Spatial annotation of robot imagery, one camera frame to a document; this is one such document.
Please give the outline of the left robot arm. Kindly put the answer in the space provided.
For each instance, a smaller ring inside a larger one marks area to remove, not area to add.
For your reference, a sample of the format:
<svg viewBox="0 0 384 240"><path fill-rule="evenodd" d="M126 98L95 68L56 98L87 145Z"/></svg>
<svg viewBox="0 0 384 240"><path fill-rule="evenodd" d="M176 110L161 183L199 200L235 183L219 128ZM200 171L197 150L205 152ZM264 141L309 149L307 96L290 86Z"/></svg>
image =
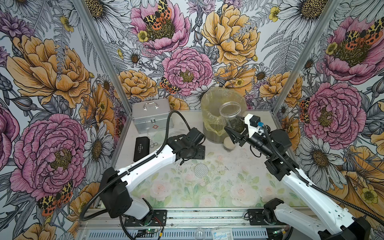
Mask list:
<svg viewBox="0 0 384 240"><path fill-rule="evenodd" d="M129 216L137 220L151 219L153 208L145 199L131 196L142 181L157 173L162 168L180 160L203 160L206 137L197 128L192 128L186 135L170 137L160 152L153 152L134 164L115 170L108 168L103 173L100 184L101 201L109 216L117 218Z"/></svg>

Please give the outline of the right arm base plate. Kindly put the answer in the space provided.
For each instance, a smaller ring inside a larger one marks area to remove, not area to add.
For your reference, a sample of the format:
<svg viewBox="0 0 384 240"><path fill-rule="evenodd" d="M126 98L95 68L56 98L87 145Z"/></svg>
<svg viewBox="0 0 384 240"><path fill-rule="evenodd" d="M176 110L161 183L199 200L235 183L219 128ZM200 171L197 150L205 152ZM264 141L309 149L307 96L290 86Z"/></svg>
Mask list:
<svg viewBox="0 0 384 240"><path fill-rule="evenodd" d="M264 209L248 209L243 218L248 221L251 226L285 225L285 223L278 221L269 213L264 213L264 211Z"/></svg>

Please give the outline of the peeled foil seal disc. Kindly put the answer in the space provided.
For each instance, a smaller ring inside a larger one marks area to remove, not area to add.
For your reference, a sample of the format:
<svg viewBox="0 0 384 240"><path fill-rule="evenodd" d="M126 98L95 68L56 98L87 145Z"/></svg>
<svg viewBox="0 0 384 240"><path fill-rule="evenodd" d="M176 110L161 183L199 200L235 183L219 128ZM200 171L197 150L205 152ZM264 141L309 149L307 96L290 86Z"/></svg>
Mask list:
<svg viewBox="0 0 384 240"><path fill-rule="evenodd" d="M205 164L197 164L194 168L194 173L197 178L204 178L209 173L209 168Z"/></svg>

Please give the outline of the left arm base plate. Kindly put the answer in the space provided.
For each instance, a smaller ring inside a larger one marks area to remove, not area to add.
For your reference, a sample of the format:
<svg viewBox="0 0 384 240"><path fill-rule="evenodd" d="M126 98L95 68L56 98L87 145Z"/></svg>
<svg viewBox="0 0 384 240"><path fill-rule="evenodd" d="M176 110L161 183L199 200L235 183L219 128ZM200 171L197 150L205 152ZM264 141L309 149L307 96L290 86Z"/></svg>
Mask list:
<svg viewBox="0 0 384 240"><path fill-rule="evenodd" d="M126 217L125 227L164 227L167 222L167 210L152 210L142 220Z"/></svg>

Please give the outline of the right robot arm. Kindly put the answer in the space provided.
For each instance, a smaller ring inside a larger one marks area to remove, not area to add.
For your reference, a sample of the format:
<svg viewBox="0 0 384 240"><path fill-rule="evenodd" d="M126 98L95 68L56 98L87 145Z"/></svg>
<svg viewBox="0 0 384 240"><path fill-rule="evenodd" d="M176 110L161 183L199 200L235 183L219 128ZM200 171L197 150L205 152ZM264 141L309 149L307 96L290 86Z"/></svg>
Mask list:
<svg viewBox="0 0 384 240"><path fill-rule="evenodd" d="M283 130L268 132L266 127L248 126L243 133L225 128L235 144L248 143L267 157L265 165L277 180L288 186L316 215L312 218L291 208L282 200L273 199L264 205L267 223L282 222L313 240L367 240L371 225L364 217L353 216L341 208L336 197L317 187L302 169L286 154L291 146Z"/></svg>

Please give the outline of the foil tea jar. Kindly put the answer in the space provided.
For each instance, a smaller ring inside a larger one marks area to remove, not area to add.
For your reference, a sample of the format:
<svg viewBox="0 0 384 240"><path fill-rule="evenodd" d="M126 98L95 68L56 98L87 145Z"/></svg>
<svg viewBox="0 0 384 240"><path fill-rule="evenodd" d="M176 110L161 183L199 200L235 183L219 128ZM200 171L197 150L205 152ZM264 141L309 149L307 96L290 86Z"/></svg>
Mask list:
<svg viewBox="0 0 384 240"><path fill-rule="evenodd" d="M245 129L244 120L242 119L242 108L239 103L227 102L220 107L220 115L223 118L226 127L242 133Z"/></svg>

